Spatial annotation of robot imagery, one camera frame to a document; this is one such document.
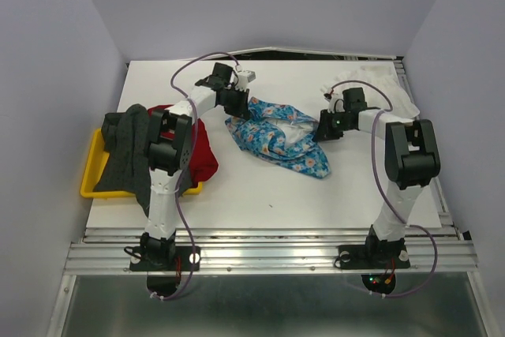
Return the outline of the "blue floral skirt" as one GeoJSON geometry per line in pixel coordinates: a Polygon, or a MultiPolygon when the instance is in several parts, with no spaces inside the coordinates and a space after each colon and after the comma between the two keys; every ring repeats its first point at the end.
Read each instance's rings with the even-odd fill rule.
{"type": "Polygon", "coordinates": [[[319,122],[297,108],[249,100],[249,119],[230,116],[225,125],[237,146],[266,162],[323,179],[331,166],[323,149],[313,140],[319,122]]]}

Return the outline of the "white pleated skirt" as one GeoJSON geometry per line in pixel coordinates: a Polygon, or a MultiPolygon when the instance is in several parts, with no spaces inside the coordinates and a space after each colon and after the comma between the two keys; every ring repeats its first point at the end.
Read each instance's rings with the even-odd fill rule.
{"type": "Polygon", "coordinates": [[[388,108],[388,102],[380,93],[356,81],[367,82],[383,92],[391,101],[393,114],[402,118],[416,118],[420,114],[417,106],[401,87],[396,72],[390,66],[363,65],[357,69],[342,71],[330,82],[324,84],[321,91],[324,95],[332,92],[336,99],[342,99],[344,90],[359,87],[363,89],[365,101],[369,107],[388,108]]]}

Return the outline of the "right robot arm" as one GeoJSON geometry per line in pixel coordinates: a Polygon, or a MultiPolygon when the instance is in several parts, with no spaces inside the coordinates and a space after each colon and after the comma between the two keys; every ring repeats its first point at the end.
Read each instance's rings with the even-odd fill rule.
{"type": "Polygon", "coordinates": [[[406,229],[417,198],[440,173],[440,155],[433,124],[428,119],[401,118],[389,97],[379,90],[385,108],[371,107],[364,81],[344,81],[340,95],[324,91],[328,101],[320,112],[313,140],[338,140],[347,131],[371,135],[372,174],[383,199],[380,213],[361,245],[340,245],[335,265],[341,269],[378,269],[388,264],[410,266],[406,229]]]}

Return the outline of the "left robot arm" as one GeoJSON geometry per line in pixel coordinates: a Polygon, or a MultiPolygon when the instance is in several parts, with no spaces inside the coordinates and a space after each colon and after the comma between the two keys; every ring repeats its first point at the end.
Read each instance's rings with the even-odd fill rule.
{"type": "Polygon", "coordinates": [[[255,79],[253,71],[219,62],[188,91],[170,79],[170,86],[183,100],[151,113],[145,149],[151,194],[140,259],[159,269],[175,262],[177,222],[182,219],[181,184],[195,149],[199,118],[221,107],[230,116],[248,119],[249,84],[255,79]]]}

